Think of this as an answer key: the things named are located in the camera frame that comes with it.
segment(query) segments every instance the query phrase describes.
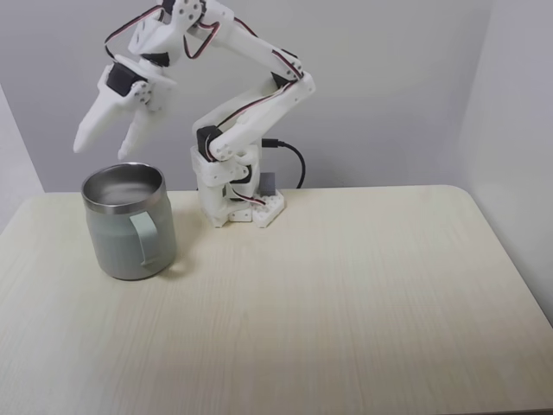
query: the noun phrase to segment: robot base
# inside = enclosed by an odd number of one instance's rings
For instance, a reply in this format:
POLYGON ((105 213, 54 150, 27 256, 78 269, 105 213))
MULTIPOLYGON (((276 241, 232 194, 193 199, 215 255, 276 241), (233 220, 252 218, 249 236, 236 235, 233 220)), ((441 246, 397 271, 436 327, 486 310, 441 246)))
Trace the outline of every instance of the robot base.
POLYGON ((266 204, 253 206, 253 223, 257 227, 267 227, 286 208, 286 202, 283 194, 278 191, 276 195, 263 196, 260 200, 266 204))
POLYGON ((265 228, 286 208, 284 196, 276 192, 274 196, 256 196, 260 201, 266 203, 265 206, 253 205, 244 210, 233 212, 229 215, 230 222, 252 222, 257 227, 265 228))

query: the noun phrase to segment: gray block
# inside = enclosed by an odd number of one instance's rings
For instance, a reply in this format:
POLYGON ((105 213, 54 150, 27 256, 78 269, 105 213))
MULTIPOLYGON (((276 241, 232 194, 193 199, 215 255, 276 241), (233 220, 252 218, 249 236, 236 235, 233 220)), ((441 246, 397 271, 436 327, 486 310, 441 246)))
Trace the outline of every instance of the gray block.
POLYGON ((277 175, 275 173, 262 173, 259 180, 259 194, 261 196, 277 195, 277 175))

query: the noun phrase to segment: white wall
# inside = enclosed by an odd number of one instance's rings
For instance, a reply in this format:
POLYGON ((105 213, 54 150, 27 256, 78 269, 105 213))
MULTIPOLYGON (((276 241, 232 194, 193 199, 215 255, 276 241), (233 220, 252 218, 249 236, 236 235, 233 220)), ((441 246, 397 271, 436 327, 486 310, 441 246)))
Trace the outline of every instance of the white wall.
POLYGON ((0 233, 25 199, 43 193, 0 86, 0 233))
MULTIPOLYGON (((75 156, 77 125, 108 60, 106 35, 153 0, 27 0, 0 5, 0 81, 47 191, 77 190, 115 163, 128 119, 75 156)), ((272 132, 308 162, 306 186, 454 183, 452 149, 486 33, 489 0, 227 0, 262 37, 299 54, 318 93, 272 132)), ((118 51, 125 51, 121 43, 118 51)), ((225 51, 180 66, 175 114, 136 159, 171 188, 195 188, 193 122, 265 76, 225 51)), ((294 186, 299 165, 270 150, 266 170, 294 186)))
POLYGON ((464 187, 553 322, 551 17, 550 0, 497 2, 459 149, 464 187))

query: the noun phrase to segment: black cable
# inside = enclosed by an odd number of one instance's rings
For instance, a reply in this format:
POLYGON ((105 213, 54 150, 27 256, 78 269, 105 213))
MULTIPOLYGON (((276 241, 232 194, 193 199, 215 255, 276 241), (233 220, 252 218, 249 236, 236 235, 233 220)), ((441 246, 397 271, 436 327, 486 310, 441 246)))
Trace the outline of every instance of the black cable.
POLYGON ((276 138, 264 138, 261 143, 264 148, 277 149, 284 147, 285 149, 295 152, 295 154, 300 159, 300 163, 302 164, 302 177, 300 178, 300 182, 298 183, 297 188, 302 188, 303 182, 305 181, 305 174, 307 172, 307 166, 305 164, 305 159, 303 158, 302 153, 293 145, 285 143, 284 141, 277 140, 276 138))

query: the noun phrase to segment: red wire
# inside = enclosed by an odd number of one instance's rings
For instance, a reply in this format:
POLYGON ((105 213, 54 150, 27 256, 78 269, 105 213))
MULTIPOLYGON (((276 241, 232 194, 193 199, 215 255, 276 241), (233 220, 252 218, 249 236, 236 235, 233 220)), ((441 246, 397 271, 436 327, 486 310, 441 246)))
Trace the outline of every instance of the red wire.
POLYGON ((265 203, 264 201, 260 201, 259 199, 255 199, 253 197, 247 197, 247 196, 244 196, 244 195, 241 195, 239 192, 237 192, 236 190, 234 190, 232 188, 232 192, 238 196, 240 199, 244 199, 245 201, 253 201, 254 203, 259 203, 260 205, 262 206, 267 206, 267 203, 265 203))
MULTIPOLYGON (((283 93, 288 90, 288 88, 290 88, 292 85, 294 85, 295 82, 290 82, 288 85, 286 85, 284 88, 283 88, 283 93)), ((237 115, 239 115, 241 112, 244 112, 246 110, 249 110, 250 108, 252 108, 254 105, 257 105, 257 104, 260 104, 261 102, 265 101, 265 100, 269 100, 271 98, 273 98, 275 96, 275 94, 273 95, 270 95, 268 97, 263 97, 261 99, 256 99, 255 101, 251 102, 250 104, 247 104, 247 105, 244 105, 243 107, 237 109, 235 112, 233 112, 231 115, 229 115, 227 118, 225 118, 223 121, 221 121, 219 123, 219 125, 217 125, 217 128, 219 128, 221 125, 223 124, 226 124, 228 121, 230 121, 231 119, 233 119, 234 117, 236 117, 237 115)))
POLYGON ((250 35, 259 37, 258 35, 256 35, 256 32, 254 32, 253 30, 251 30, 250 26, 248 26, 247 24, 245 24, 244 22, 242 22, 242 21, 241 21, 240 19, 238 19, 237 17, 234 17, 234 22, 239 23, 244 29, 246 29, 248 32, 250 32, 250 35))
POLYGON ((282 55, 281 55, 280 53, 278 53, 276 50, 273 50, 272 53, 273 53, 278 59, 280 59, 282 62, 284 62, 284 65, 286 65, 287 67, 289 67, 290 70, 296 74, 297 79, 300 80, 301 78, 303 78, 303 74, 300 73, 300 71, 297 70, 296 67, 295 67, 294 65, 292 65, 290 62, 288 62, 288 60, 287 60, 284 56, 282 56, 282 55))
POLYGON ((182 36, 182 40, 184 41, 184 51, 186 52, 188 59, 192 59, 192 60, 198 59, 201 56, 201 54, 204 53, 204 50, 206 50, 207 46, 209 46, 209 44, 211 43, 213 38, 217 35, 217 32, 219 32, 219 28, 221 26, 221 24, 219 22, 215 22, 214 24, 211 24, 211 25, 206 25, 206 24, 203 24, 202 22, 200 22, 200 23, 198 23, 198 25, 202 29, 211 29, 212 31, 209 34, 209 36, 207 37, 206 41, 204 41, 201 44, 200 48, 196 51, 196 53, 194 55, 191 55, 190 50, 188 49, 187 37, 185 35, 182 36))
POLYGON ((111 35, 107 36, 107 38, 105 39, 105 42, 104 42, 104 46, 105 46, 105 52, 107 52, 107 54, 113 59, 115 60, 115 57, 113 56, 113 53, 111 52, 111 50, 107 47, 107 44, 108 42, 113 39, 115 36, 117 35, 120 35, 122 34, 126 29, 128 29, 130 26, 133 26, 134 24, 140 22, 141 20, 143 20, 145 17, 148 17, 149 15, 151 15, 152 13, 158 11, 159 9, 162 9, 163 6, 154 6, 152 7, 151 9, 148 9, 146 11, 144 11, 140 16, 138 17, 135 17, 134 19, 132 19, 130 22, 124 24, 123 26, 121 26, 119 29, 117 29, 115 32, 113 32, 111 35))

